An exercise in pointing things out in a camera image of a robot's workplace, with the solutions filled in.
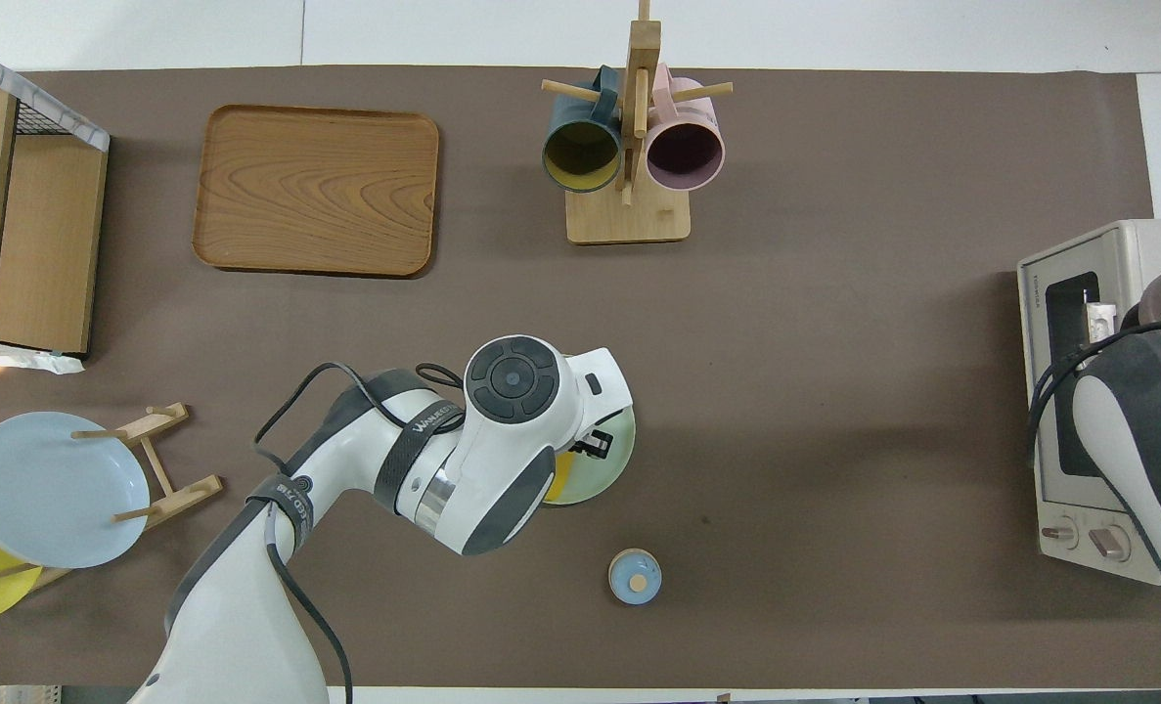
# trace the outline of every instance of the pink mug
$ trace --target pink mug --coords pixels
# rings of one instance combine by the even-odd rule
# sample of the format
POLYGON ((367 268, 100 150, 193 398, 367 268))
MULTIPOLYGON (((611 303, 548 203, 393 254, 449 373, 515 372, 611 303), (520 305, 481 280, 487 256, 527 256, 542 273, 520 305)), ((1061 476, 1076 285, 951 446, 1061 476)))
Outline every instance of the pink mug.
POLYGON ((701 188, 723 167, 715 103, 711 98, 671 100, 672 93, 700 85, 690 77, 671 77, 666 64, 657 65, 646 134, 646 166, 650 178, 670 191, 701 188))

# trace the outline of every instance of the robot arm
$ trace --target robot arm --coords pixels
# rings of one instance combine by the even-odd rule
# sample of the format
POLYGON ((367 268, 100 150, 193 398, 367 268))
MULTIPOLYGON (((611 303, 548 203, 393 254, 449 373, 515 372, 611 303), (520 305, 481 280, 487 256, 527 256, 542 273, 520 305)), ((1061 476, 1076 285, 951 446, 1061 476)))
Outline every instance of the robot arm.
POLYGON ((565 357, 527 336, 495 339, 469 361, 459 432, 444 432, 457 405, 413 374, 389 369, 365 388, 370 398, 358 387, 338 398, 287 472, 259 486, 185 576, 164 654, 134 703, 326 703, 267 544, 289 560, 338 496, 358 489, 455 553, 489 552, 535 512, 555 454, 630 405, 606 349, 565 357))
POLYGON ((1161 335, 1118 340, 1081 374, 1076 430, 1161 570, 1161 335))

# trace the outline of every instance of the light blue plate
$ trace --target light blue plate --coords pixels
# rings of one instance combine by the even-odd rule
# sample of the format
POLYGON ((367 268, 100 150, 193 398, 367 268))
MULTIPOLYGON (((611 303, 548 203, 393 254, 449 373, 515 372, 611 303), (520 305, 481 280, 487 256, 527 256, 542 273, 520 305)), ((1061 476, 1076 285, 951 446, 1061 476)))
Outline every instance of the light blue plate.
POLYGON ((102 565, 145 530, 111 520, 150 504, 140 462, 114 437, 72 440, 79 429, 103 428, 51 410, 0 423, 0 547, 31 565, 102 565))

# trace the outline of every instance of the oven window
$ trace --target oven window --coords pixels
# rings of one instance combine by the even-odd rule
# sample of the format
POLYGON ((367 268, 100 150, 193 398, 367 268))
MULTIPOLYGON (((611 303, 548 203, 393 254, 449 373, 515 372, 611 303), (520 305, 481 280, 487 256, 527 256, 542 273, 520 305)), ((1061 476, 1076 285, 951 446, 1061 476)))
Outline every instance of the oven window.
MULTIPOLYGON (((1095 272, 1068 278, 1046 287, 1046 316, 1050 324, 1051 360, 1062 360, 1089 343, 1089 321, 1084 303, 1097 303, 1098 286, 1095 272)), ((1067 475, 1079 477, 1102 476, 1097 465, 1084 451, 1072 419, 1072 395, 1076 391, 1076 375, 1068 374, 1054 393, 1054 428, 1059 432, 1059 466, 1067 475)))

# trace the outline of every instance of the mug handle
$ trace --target mug handle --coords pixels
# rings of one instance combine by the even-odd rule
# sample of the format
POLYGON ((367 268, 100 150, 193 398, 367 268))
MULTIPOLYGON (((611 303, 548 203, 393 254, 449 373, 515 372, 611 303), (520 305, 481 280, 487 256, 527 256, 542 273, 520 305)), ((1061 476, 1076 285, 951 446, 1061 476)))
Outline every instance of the mug handle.
POLYGON ((671 71, 666 64, 657 65, 655 71, 655 110, 659 113, 661 121, 673 121, 680 116, 675 108, 675 100, 671 100, 671 71))
POLYGON ((615 69, 606 65, 599 67, 598 76, 593 79, 593 89, 601 95, 593 103, 593 112, 589 117, 599 123, 608 123, 615 114, 615 103, 619 102, 619 74, 615 69))

